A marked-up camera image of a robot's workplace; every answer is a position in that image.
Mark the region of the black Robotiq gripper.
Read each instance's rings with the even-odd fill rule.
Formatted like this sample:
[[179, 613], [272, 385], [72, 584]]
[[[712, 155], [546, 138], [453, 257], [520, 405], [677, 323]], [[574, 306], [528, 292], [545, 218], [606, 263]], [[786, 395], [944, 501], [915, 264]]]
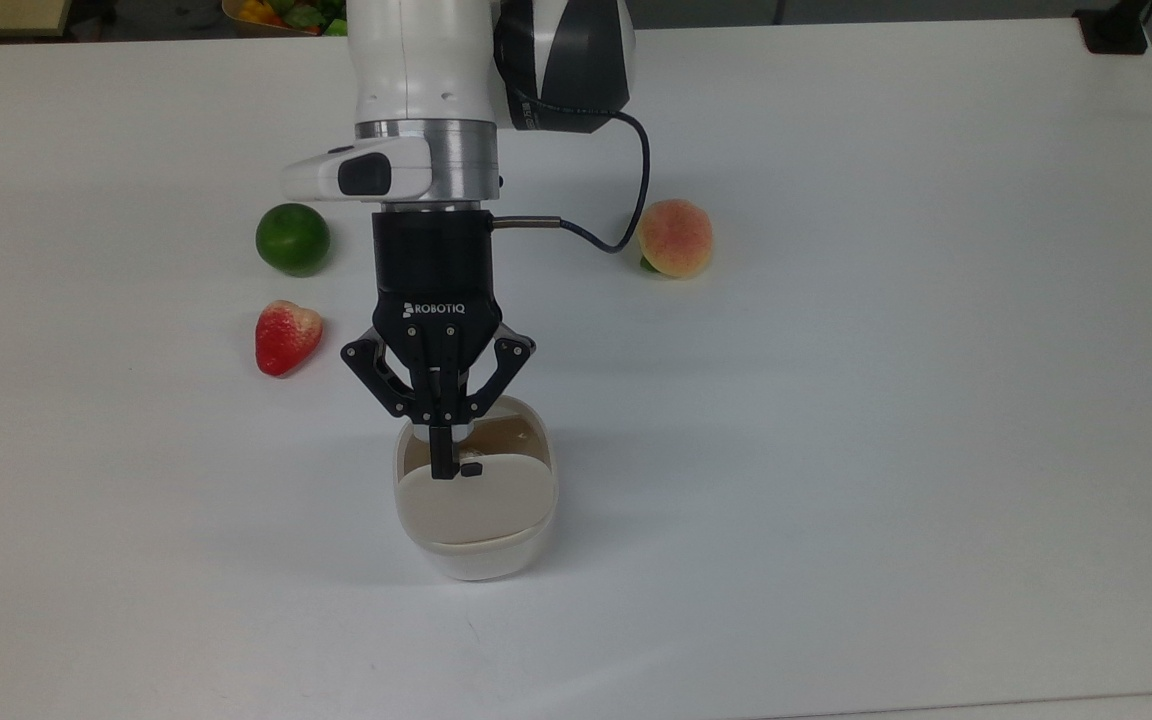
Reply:
[[[460, 473], [457, 427], [484, 418], [536, 351], [532, 338], [499, 327], [492, 222], [485, 210], [372, 214], [378, 286], [372, 327], [378, 334], [362, 334], [340, 351], [387, 414], [426, 429], [435, 480]], [[422, 334], [408, 333], [411, 324]], [[445, 351], [429, 348], [426, 338], [445, 341]], [[463, 372], [479, 361], [490, 341], [495, 370], [470, 393]], [[444, 397], [442, 372], [434, 367], [440, 359]], [[392, 361], [410, 370], [410, 382], [402, 381]]]

